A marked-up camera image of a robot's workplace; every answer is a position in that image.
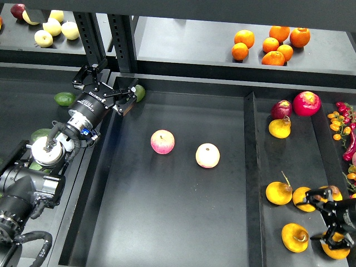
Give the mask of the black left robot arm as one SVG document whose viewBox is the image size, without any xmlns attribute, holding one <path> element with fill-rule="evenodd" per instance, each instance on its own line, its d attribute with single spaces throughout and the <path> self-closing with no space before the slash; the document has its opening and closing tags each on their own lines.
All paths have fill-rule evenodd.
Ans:
<svg viewBox="0 0 356 267">
<path fill-rule="evenodd" d="M 70 104 L 67 122 L 54 123 L 48 135 L 23 140 L 1 164 L 1 265 L 17 266 L 25 243 L 43 242 L 33 266 L 41 266 L 53 242 L 46 231 L 24 232 L 29 219 L 60 203 L 70 162 L 98 142 L 97 126 L 110 111 L 124 116 L 137 101 L 134 79 L 126 87 L 99 80 L 107 62 L 85 65 L 72 80 L 80 95 Z"/>
</svg>

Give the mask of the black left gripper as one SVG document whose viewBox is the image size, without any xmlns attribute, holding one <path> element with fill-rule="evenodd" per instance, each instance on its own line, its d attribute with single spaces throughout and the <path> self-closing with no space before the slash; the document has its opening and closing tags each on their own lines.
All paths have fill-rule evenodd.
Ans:
<svg viewBox="0 0 356 267">
<path fill-rule="evenodd" d="M 98 81 L 98 74 L 106 66 L 106 58 L 99 64 L 83 65 L 72 79 L 73 87 L 83 92 L 72 103 L 68 113 L 89 128 L 95 128 L 110 109 L 125 116 L 137 102 L 135 86 L 139 80 L 135 78 L 126 88 L 113 89 Z M 87 77 L 91 77 L 92 83 L 85 85 L 83 82 Z"/>
</svg>

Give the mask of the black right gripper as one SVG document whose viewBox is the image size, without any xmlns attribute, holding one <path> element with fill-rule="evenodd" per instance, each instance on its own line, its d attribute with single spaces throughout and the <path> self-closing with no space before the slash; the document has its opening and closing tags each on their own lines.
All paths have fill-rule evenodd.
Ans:
<svg viewBox="0 0 356 267">
<path fill-rule="evenodd" d="M 346 231 L 355 231 L 355 199 L 329 201 L 332 199 L 330 188 L 306 192 L 303 203 L 315 207 L 315 204 L 326 202 L 323 204 L 322 217 L 328 229 L 324 234 L 313 235 L 310 240 L 322 241 L 329 249 L 351 249 L 354 241 Z"/>
</svg>

